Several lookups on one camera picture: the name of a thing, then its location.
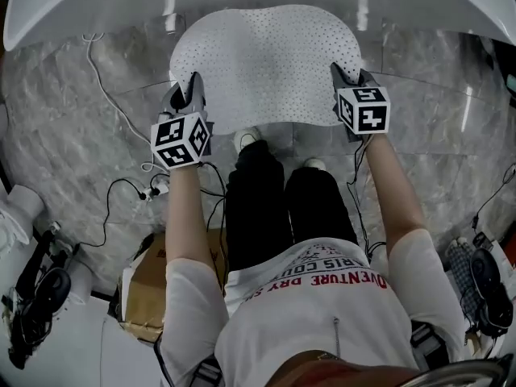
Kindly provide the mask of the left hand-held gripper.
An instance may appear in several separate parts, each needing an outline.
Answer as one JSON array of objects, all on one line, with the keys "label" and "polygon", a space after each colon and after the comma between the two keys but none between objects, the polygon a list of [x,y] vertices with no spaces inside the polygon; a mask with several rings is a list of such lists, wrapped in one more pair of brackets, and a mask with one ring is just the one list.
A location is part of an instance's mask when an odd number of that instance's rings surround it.
[{"label": "left hand-held gripper", "polygon": [[201,75],[192,74],[185,92],[175,83],[165,94],[162,106],[157,123],[151,127],[153,155],[167,170],[199,164],[210,155],[214,126],[205,110]]}]

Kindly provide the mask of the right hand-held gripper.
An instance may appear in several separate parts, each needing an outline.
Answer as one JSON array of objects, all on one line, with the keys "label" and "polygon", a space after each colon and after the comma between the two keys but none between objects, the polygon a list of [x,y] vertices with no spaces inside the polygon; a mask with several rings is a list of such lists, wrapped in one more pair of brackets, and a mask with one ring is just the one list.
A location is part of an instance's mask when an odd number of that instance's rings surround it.
[{"label": "right hand-held gripper", "polygon": [[330,70],[335,90],[333,111],[344,125],[348,141],[359,142],[371,135],[386,134],[391,115],[386,88],[364,69],[360,70],[358,86],[351,86],[336,63],[331,64]]}]

